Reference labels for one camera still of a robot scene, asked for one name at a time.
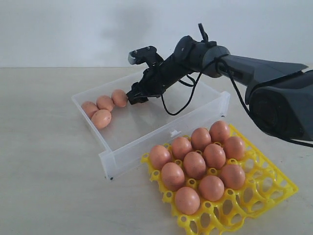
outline table surface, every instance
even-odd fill
[[[71,101],[73,94],[140,69],[0,70],[2,235],[185,234],[161,202],[145,165],[113,182],[104,179],[101,147]],[[232,234],[312,234],[313,150],[262,133],[227,78],[204,76],[202,81],[231,94],[226,120],[299,186],[297,194],[247,219]]]

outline egg tray slot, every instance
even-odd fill
[[[185,185],[195,189],[201,199],[200,208],[193,215],[185,215],[177,210],[174,200],[176,192],[164,186],[160,170],[155,170],[149,161],[149,153],[142,155],[141,162],[148,165],[150,181],[157,181],[163,203],[171,204],[172,216],[177,216],[177,224],[185,229],[187,235],[221,235],[223,232],[237,231],[243,226],[246,218],[257,218],[298,192],[298,187],[259,149],[233,125],[230,124],[229,127],[231,136],[239,136],[245,141],[246,151],[240,161],[228,159],[226,164],[238,164],[244,169],[245,184],[239,190],[225,188],[219,201],[210,202],[199,194],[200,180],[188,178],[185,174]],[[164,146],[171,152],[170,144],[166,143]],[[183,168],[181,160],[175,160],[173,157],[172,160]],[[209,168],[207,175],[219,175],[219,170]]]

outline egg tray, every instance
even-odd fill
[[[201,199],[200,208],[193,215],[185,215],[177,210],[174,200],[176,192],[164,186],[160,170],[154,169],[149,161],[149,153],[142,155],[141,162],[148,165],[150,181],[157,181],[158,189],[163,194],[163,203],[171,204],[172,216],[177,216],[177,224],[185,229],[187,235],[221,235],[223,232],[237,231],[243,226],[246,218],[257,218],[298,192],[298,187],[259,149],[233,125],[230,124],[229,127],[231,136],[239,136],[245,141],[246,151],[240,161],[228,159],[226,164],[238,164],[244,169],[245,184],[239,190],[225,188],[219,201],[210,202],[199,194],[200,181],[188,178],[185,174],[185,185],[195,189]],[[164,146],[171,152],[170,144],[166,143]],[[173,157],[172,160],[182,167],[181,160],[175,160]],[[219,175],[219,172],[220,170],[214,168],[207,169],[207,175]]]

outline brown egg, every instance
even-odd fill
[[[105,128],[111,122],[111,113],[106,109],[100,109],[91,118],[94,126],[100,130]]]
[[[115,105],[109,96],[102,95],[97,98],[97,106],[99,109],[106,109],[112,112]]]
[[[185,137],[177,137],[172,143],[174,158],[184,160],[187,153],[192,151],[191,142]]]
[[[176,163],[167,163],[161,170],[161,179],[165,187],[171,191],[177,191],[185,184],[183,170]]]
[[[226,188],[237,190],[244,185],[246,175],[241,166],[236,164],[228,164],[221,169],[220,178]]]
[[[221,199],[224,194],[224,184],[215,175],[205,176],[199,183],[199,192],[203,198],[215,202]]]
[[[232,136],[225,140],[223,149],[227,158],[241,160],[245,155],[246,144],[242,138]]]
[[[205,147],[207,147],[211,143],[211,136],[209,131],[203,127],[197,128],[191,135],[191,145],[194,150],[204,151]]]
[[[224,141],[230,136],[230,128],[225,121],[219,120],[213,123],[209,133],[211,135],[212,142],[219,142],[223,144]]]
[[[193,188],[182,187],[176,192],[175,205],[183,214],[194,214],[200,207],[199,195]]]
[[[202,179],[206,172],[206,165],[201,154],[190,152],[184,158],[183,167],[190,178]]]
[[[91,101],[86,101],[81,105],[86,115],[91,118],[99,109],[97,105]]]
[[[204,152],[203,157],[208,168],[221,169],[226,162],[225,152],[218,144],[209,144]]]
[[[163,145],[156,145],[151,149],[149,159],[154,169],[161,170],[165,164],[171,162],[172,157]]]
[[[124,108],[127,105],[128,97],[121,89],[114,90],[111,98],[117,107]]]

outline robotic arm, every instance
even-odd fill
[[[246,86],[242,105],[264,133],[289,142],[313,141],[313,70],[303,72],[307,68],[303,64],[231,55],[227,48],[208,40],[201,23],[198,26],[203,40],[181,38],[166,60],[152,46],[129,53],[130,64],[148,65],[142,79],[127,93],[129,102],[162,97],[167,88],[177,81],[185,84],[181,79],[194,72],[213,78],[224,75],[235,88],[234,81]],[[189,86],[196,86],[198,79],[192,79],[193,85]]]

